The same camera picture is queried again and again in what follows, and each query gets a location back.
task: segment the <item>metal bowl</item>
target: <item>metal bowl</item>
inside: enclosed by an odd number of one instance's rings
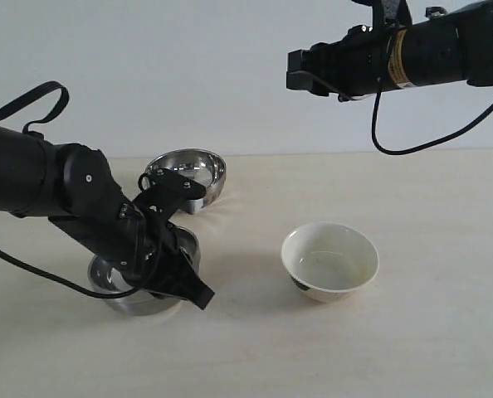
[[[198,273],[200,265],[200,247],[198,239],[191,231],[177,227],[181,250],[192,261],[193,269]],[[127,284],[121,273],[111,264],[95,256],[88,267],[88,280],[94,291],[103,294],[123,293],[132,287]],[[174,311],[182,300],[178,298],[155,298],[143,290],[124,298],[106,299],[106,304],[119,313],[132,316],[154,315],[165,311]]]
[[[189,214],[195,214],[214,203],[221,195],[227,179],[227,165],[224,160],[203,149],[180,149],[165,153],[149,163],[145,172],[152,175],[161,168],[177,172],[206,187],[204,198],[187,201],[181,207],[182,211]]]

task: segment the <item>black cable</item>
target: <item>black cable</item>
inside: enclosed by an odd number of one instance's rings
[[[376,149],[379,152],[387,154],[387,155],[393,155],[393,156],[409,155],[411,153],[420,152],[420,151],[423,151],[424,149],[429,149],[432,147],[436,147],[437,145],[447,143],[448,141],[452,141],[455,138],[459,138],[463,134],[466,134],[470,130],[474,129],[478,124],[480,124],[483,120],[485,120],[493,112],[493,104],[492,104],[481,115],[479,115],[471,123],[469,123],[466,127],[456,131],[453,134],[450,134],[450,135],[447,135],[445,137],[436,139],[436,140],[431,141],[429,143],[424,143],[422,145],[418,145],[416,147],[404,149],[401,151],[395,151],[395,150],[384,148],[379,143],[378,137],[377,137],[379,103],[381,101],[381,94],[383,93],[383,82],[385,81],[385,79],[387,79],[387,75],[388,75],[388,63],[389,63],[390,58],[392,56],[393,49],[394,49],[395,44],[396,44],[396,40],[398,39],[399,28],[400,28],[399,21],[395,21],[395,28],[393,30],[393,34],[390,38],[390,41],[388,43],[387,58],[385,60],[385,69],[383,71],[383,76],[378,79],[378,93],[376,94],[376,100],[375,100],[375,103],[373,106],[373,116],[372,116],[372,141],[373,141],[373,145],[376,147]]]
[[[134,248],[134,252],[137,255],[137,262],[139,263],[140,261],[145,262],[144,258],[144,253],[140,249],[141,244],[143,242],[144,236],[142,234],[145,233],[146,228],[145,228],[145,220],[143,217],[138,219],[138,225],[139,225],[139,232],[138,232],[138,238],[136,239],[136,245]],[[92,297],[93,299],[122,299],[128,296],[131,296],[132,294],[140,291],[154,276],[156,269],[158,268],[158,262],[159,262],[159,257],[161,255],[161,250],[162,250],[162,244],[163,244],[163,236],[161,231],[158,231],[158,242],[157,242],[157,249],[153,261],[153,266],[151,267],[149,274],[145,277],[142,278],[141,282],[138,283],[135,287],[133,287],[130,290],[127,290],[126,292],[123,293],[117,293],[117,294],[103,294],[103,293],[97,293],[89,289],[85,289],[81,287],[78,284],[75,284],[71,282],[70,280],[64,279],[60,276],[51,274],[43,269],[38,269],[37,267],[34,267],[32,265],[29,265],[23,261],[20,261],[16,259],[15,257],[12,257],[8,253],[5,253],[3,250],[0,250],[0,259],[7,261],[8,263],[17,266],[18,268],[21,268],[27,272],[30,272],[34,275],[40,276],[45,279],[49,279],[50,281],[56,282],[58,284],[62,284],[66,286],[67,288],[73,289],[78,293],[84,294],[85,296]]]

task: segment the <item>black strap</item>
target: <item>black strap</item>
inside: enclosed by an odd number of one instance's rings
[[[30,134],[29,127],[31,124],[46,124],[55,119],[59,114],[62,113],[64,108],[70,102],[70,93],[66,87],[58,83],[57,81],[48,81],[34,89],[28,91],[24,95],[20,95],[14,101],[6,104],[0,109],[0,121],[12,116],[16,112],[26,108],[30,104],[38,101],[40,98],[52,93],[53,91],[60,90],[61,96],[56,102],[55,106],[47,114],[47,116],[40,120],[33,120],[32,122],[27,123],[23,126],[22,133]]]

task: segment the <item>white wall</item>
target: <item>white wall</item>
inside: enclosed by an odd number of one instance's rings
[[[417,22],[437,5],[409,3]],[[71,106],[41,131],[110,156],[373,150],[372,100],[286,90],[288,51],[338,41],[370,19],[350,0],[0,0],[0,105],[59,80]],[[450,133],[492,100],[493,88],[464,83],[385,95],[381,139],[401,148]],[[18,129],[52,101],[5,124]],[[493,147],[493,116],[452,146]]]

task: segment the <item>white table surface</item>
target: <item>white table surface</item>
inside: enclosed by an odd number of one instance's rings
[[[113,161],[133,197],[148,159]],[[227,158],[201,242],[205,311],[126,318],[0,261],[3,397],[493,397],[493,150]],[[312,302],[279,258],[310,221],[378,247],[375,283]],[[0,246],[87,285],[90,253],[0,214]]]

